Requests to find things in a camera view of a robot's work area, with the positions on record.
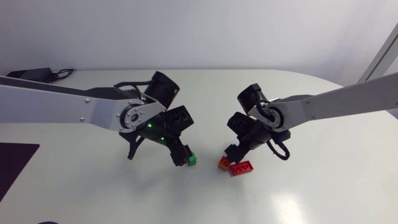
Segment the white table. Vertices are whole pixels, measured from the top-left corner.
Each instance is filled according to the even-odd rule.
[[[89,89],[150,80],[154,70],[76,72],[57,83]],[[0,142],[41,145],[0,203],[0,223],[398,223],[398,122],[385,111],[292,128],[288,161],[266,145],[245,157],[254,171],[217,167],[237,143],[226,123],[236,97],[258,83],[268,99],[339,88],[276,70],[162,70],[181,88],[195,124],[181,137],[195,166],[144,141],[133,161],[118,133],[91,124],[0,124]]]

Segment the red lego brick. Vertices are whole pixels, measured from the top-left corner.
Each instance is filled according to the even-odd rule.
[[[221,169],[223,169],[223,170],[225,170],[225,171],[227,171],[230,164],[231,164],[230,161],[228,161],[228,160],[225,158],[225,156],[223,156],[223,157],[221,158],[220,162],[218,163],[218,167],[221,168]]]
[[[240,162],[238,164],[231,165],[229,167],[231,169],[231,172],[234,176],[239,175],[239,174],[244,174],[250,171],[253,171],[253,166],[250,164],[249,161],[244,161]]]

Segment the dark mat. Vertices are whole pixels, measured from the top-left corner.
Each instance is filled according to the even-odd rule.
[[[39,146],[0,142],[0,202]]]

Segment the green lego brick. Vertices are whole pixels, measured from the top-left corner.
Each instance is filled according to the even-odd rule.
[[[189,157],[189,159],[188,159],[188,165],[194,166],[196,163],[197,163],[197,157],[195,156],[195,153],[192,152],[192,156]]]

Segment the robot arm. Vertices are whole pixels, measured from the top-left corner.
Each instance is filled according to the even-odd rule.
[[[148,85],[141,93],[136,85]],[[122,86],[133,86],[122,90]],[[148,138],[166,145],[176,166],[193,156],[179,140],[181,132],[193,124],[185,107],[166,111],[179,87],[163,73],[148,82],[123,82],[109,88],[76,90],[15,78],[0,77],[0,122],[2,123],[91,123],[118,131],[128,140],[132,159],[140,143]],[[185,122],[174,129],[157,128],[170,117]]]
[[[247,115],[235,113],[228,126],[238,135],[239,145],[230,145],[227,160],[239,163],[250,150],[267,143],[279,158],[287,160],[289,150],[282,143],[290,138],[289,128],[307,121],[398,108],[398,73],[319,95],[297,95],[268,101],[258,84],[247,87],[238,100]],[[273,140],[284,152],[279,154]]]

